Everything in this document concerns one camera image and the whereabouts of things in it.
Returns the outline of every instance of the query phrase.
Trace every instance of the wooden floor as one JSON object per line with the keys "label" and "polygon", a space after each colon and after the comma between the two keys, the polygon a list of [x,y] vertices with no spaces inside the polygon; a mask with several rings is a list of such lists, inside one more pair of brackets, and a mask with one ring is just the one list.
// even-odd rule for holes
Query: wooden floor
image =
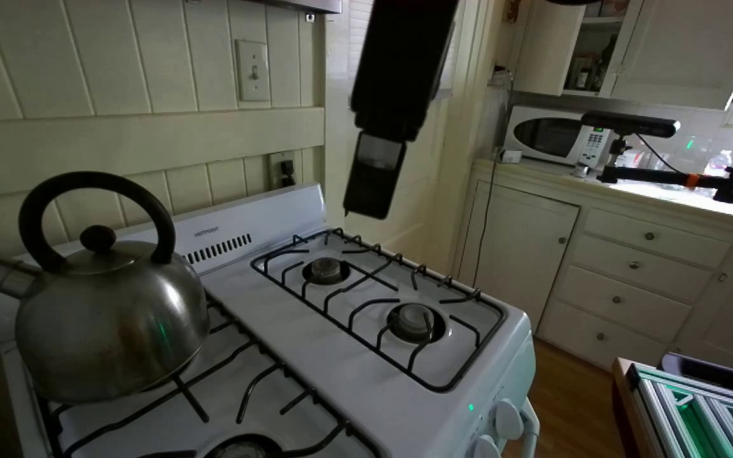
{"label": "wooden floor", "polygon": [[[537,456],[625,456],[611,408],[611,373],[537,341],[537,380],[528,400],[541,420]],[[508,443],[503,458],[519,456]]]}

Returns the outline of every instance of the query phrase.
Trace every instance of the kettle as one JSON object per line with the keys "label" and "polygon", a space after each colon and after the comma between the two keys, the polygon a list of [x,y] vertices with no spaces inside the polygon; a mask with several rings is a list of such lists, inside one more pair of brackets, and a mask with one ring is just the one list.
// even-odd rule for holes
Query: kettle
{"label": "kettle", "polygon": [[[158,245],[114,242],[107,227],[80,232],[87,250],[61,256],[46,242],[46,207],[73,187],[114,191],[145,208]],[[40,269],[0,260],[0,292],[21,299],[14,343],[37,395],[77,405],[154,386],[177,373],[209,334],[206,294],[173,254],[164,207],[110,173],[64,173],[35,186],[17,229]]]}

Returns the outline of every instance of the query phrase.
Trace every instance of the kettle lid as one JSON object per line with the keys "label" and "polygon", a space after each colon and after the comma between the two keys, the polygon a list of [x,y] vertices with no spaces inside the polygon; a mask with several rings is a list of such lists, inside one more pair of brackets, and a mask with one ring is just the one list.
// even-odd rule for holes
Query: kettle lid
{"label": "kettle lid", "polygon": [[110,227],[87,227],[80,232],[80,245],[87,250],[66,256],[66,274],[101,274],[139,264],[149,256],[153,245],[120,242],[114,245],[114,232]]}

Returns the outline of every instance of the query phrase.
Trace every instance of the wire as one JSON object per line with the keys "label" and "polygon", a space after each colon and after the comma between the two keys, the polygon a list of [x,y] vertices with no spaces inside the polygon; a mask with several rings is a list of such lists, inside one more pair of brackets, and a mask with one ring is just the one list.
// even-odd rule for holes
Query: wire
{"label": "wire", "polygon": [[477,232],[477,245],[475,245],[475,260],[472,260],[472,288],[475,285],[475,276],[477,276],[477,261],[483,260],[483,242],[485,242],[485,232],[489,232],[489,210],[490,210],[490,194],[493,194],[493,179],[495,179],[495,166],[500,163],[500,157],[495,156],[493,157],[493,166],[490,166],[490,182],[489,182],[489,199],[485,199],[485,208],[483,208],[483,227]]}
{"label": "wire", "polygon": [[668,170],[677,170],[677,173],[681,173],[680,168],[675,168],[668,159],[663,159],[663,156],[662,153],[656,153],[648,142],[645,142],[645,137],[643,134],[638,134],[635,133],[635,137],[643,142],[643,148],[656,157],[656,159],[662,159]]}

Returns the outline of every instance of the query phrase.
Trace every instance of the gas stove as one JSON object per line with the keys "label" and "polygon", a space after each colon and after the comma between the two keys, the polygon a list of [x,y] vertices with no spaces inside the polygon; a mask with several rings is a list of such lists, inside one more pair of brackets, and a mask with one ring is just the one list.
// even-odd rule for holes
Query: gas stove
{"label": "gas stove", "polygon": [[[453,458],[535,441],[527,316],[326,229],[317,186],[184,214],[175,232],[206,288],[210,334],[154,388],[94,405],[40,400],[13,343],[17,304],[0,294],[26,456]],[[120,232],[153,236],[149,227]]]}

